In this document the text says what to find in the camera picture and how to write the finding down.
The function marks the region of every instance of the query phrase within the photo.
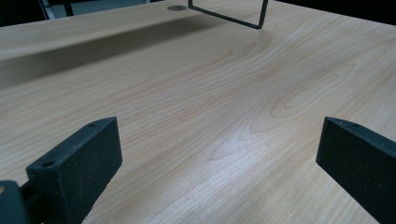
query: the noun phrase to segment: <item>metal wire frame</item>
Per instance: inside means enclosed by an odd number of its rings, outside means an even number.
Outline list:
[[[206,9],[203,9],[203,8],[200,8],[200,7],[196,7],[192,3],[192,0],[189,0],[189,8],[192,9],[192,10],[200,11],[202,13],[205,13],[205,14],[217,17],[217,18],[221,18],[221,19],[224,19],[226,21],[236,22],[238,24],[245,25],[245,26],[248,26],[250,28],[257,29],[257,30],[260,30],[262,28],[262,26],[264,25],[264,18],[265,18],[265,12],[266,12],[266,9],[267,9],[267,5],[268,5],[268,0],[263,0],[262,1],[262,12],[260,14],[259,24],[256,25],[256,24],[253,24],[253,23],[250,23],[250,22],[241,21],[241,20],[238,20],[238,19],[235,19],[235,18],[232,18],[232,17],[224,16],[224,15],[221,15],[219,13],[216,13],[216,12],[213,12],[213,11],[209,11],[209,10],[206,10]]]

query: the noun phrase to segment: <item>wooden table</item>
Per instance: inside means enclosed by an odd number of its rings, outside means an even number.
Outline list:
[[[84,223],[375,223],[315,158],[325,116],[396,139],[395,27],[274,1],[260,31],[166,9],[186,4],[1,28],[0,179],[117,116],[124,162]]]

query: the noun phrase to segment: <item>screw hole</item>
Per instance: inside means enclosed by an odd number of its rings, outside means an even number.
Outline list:
[[[171,6],[171,7],[168,7],[168,10],[171,10],[171,11],[182,11],[182,10],[186,10],[186,9],[188,9],[188,7],[185,7],[185,6]]]
[[[55,163],[55,161],[44,161],[41,166],[42,167],[50,167],[51,165],[53,165]]]

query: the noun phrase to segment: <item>dark background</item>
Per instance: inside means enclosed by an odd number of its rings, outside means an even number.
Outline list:
[[[63,0],[49,0],[60,4]],[[396,8],[390,0],[277,0],[303,7],[311,7],[369,21],[396,25]],[[31,21],[43,21],[38,0],[0,0],[0,27]]]
[[[337,14],[396,25],[396,1],[391,0],[276,0]]]

